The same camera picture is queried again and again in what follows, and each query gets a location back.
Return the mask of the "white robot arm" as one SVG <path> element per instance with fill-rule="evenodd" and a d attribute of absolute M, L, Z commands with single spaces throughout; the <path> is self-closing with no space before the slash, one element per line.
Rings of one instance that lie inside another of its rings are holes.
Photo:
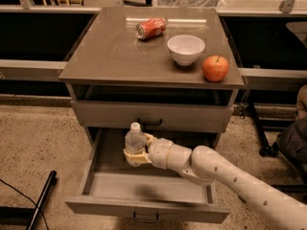
<path fill-rule="evenodd" d="M 307 230 L 307 205 L 242 171 L 211 148 L 188 149 L 150 134 L 128 133 L 124 154 L 133 166 L 152 164 L 170 169 L 195 184 L 206 185 L 216 179 L 280 227 Z"/>

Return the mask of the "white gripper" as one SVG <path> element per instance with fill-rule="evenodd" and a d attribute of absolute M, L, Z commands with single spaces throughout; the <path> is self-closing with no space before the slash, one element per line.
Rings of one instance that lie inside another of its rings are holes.
<path fill-rule="evenodd" d="M 124 149 L 124 154 L 130 165 L 138 167 L 142 164 L 151 163 L 156 167 L 163 170 L 167 169 L 167 156 L 171 146 L 174 144 L 172 141 L 165 138 L 155 139 L 149 133 L 145 134 L 146 146 L 148 152 L 142 151 L 141 153 L 132 154 L 127 149 Z"/>

